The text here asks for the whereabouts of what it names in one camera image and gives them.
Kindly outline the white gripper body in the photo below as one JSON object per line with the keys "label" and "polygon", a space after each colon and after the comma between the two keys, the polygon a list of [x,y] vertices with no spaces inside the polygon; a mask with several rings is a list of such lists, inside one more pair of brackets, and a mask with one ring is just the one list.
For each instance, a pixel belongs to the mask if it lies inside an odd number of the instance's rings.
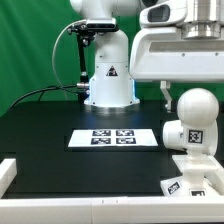
{"label": "white gripper body", "polygon": [[182,39],[176,27],[142,29],[133,41],[130,74],[140,82],[224,81],[224,34]]}

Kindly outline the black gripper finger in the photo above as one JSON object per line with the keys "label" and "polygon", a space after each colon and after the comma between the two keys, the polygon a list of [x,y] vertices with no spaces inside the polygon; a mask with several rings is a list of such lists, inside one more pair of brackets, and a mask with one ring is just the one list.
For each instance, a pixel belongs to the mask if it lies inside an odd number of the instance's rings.
{"label": "black gripper finger", "polygon": [[171,87],[171,83],[169,81],[161,81],[160,82],[160,90],[166,99],[166,109],[170,111],[172,109],[172,97],[169,93]]}

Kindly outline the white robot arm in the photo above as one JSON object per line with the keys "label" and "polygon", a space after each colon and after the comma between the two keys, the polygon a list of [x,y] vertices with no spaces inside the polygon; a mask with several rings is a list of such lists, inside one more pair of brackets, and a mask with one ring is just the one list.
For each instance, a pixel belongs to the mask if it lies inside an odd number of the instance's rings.
{"label": "white robot arm", "polygon": [[70,0],[95,44],[88,107],[128,108],[134,83],[224,81],[224,0]]}

